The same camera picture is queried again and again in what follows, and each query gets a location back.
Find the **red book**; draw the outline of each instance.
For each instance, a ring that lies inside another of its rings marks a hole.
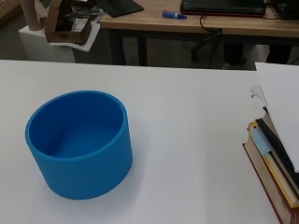
[[[290,208],[251,137],[243,145],[281,224],[299,224],[299,208]]]

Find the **paper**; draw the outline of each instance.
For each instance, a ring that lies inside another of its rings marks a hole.
[[[254,87],[251,87],[251,90],[252,92],[252,96],[256,96],[260,99],[260,101],[262,101],[263,105],[265,107],[267,107],[267,102],[263,96],[263,91],[262,91],[262,87],[261,86],[254,86]]]
[[[93,42],[97,37],[97,34],[100,30],[100,23],[96,23],[95,21],[92,22],[92,30],[90,32],[90,36],[88,37],[86,43],[84,45],[77,45],[72,43],[50,43],[51,46],[68,46],[73,49],[78,49],[84,52],[89,52],[92,48]]]
[[[299,173],[299,66],[256,63],[271,120]]]

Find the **table leg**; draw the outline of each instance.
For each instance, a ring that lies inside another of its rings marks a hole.
[[[112,63],[116,65],[126,65],[123,53],[122,36],[118,35],[115,30],[108,30],[108,35]]]
[[[148,51],[147,51],[147,39],[138,38],[138,59],[140,66],[148,66]]]

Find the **bowl rim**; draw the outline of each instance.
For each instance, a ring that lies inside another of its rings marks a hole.
[[[93,151],[91,153],[88,153],[88,154],[85,154],[85,155],[81,155],[81,156],[66,157],[66,158],[63,158],[63,157],[53,157],[53,156],[47,155],[47,154],[41,152],[40,150],[38,150],[34,146],[34,144],[31,142],[31,138],[30,138],[30,135],[29,135],[29,130],[31,128],[32,121],[34,120],[34,118],[36,117],[36,115],[43,108],[45,108],[47,105],[49,105],[49,104],[51,104],[51,103],[53,103],[53,102],[55,102],[57,100],[60,100],[60,99],[65,98],[65,97],[68,97],[70,95],[82,94],[82,93],[94,93],[94,94],[104,95],[104,96],[110,98],[111,100],[115,101],[121,107],[123,118],[122,118],[121,128],[117,132],[117,134],[107,144],[105,144],[104,146],[96,149],[95,151]],[[103,91],[71,91],[69,93],[65,93],[65,94],[59,95],[57,97],[54,97],[53,99],[47,101],[45,104],[43,104],[42,106],[40,106],[36,110],[36,112],[31,116],[31,118],[27,122],[27,125],[26,125],[26,128],[25,128],[25,139],[26,139],[27,145],[30,148],[30,150],[32,150],[38,156],[40,156],[40,157],[42,157],[42,158],[44,158],[46,160],[51,160],[51,161],[82,161],[82,160],[87,160],[87,159],[89,159],[91,157],[94,157],[97,154],[100,154],[103,151],[105,151],[107,148],[111,147],[116,141],[119,140],[119,138],[121,137],[121,135],[123,135],[123,133],[125,132],[127,126],[128,126],[128,118],[127,118],[126,109],[125,109],[124,105],[122,104],[122,102],[118,98],[116,98],[115,96],[110,95],[110,94],[108,94],[106,92],[103,92]]]

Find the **yellow book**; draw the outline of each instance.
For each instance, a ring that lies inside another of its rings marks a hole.
[[[281,192],[283,193],[290,207],[299,207],[299,199],[296,193],[293,191],[292,187],[289,185],[284,174],[280,171],[277,163],[269,153],[270,151],[272,151],[272,147],[267,141],[266,137],[263,135],[257,122],[252,122],[248,127],[248,131],[249,135],[253,139],[255,146],[259,149],[265,164],[278,183],[279,188],[281,189]]]

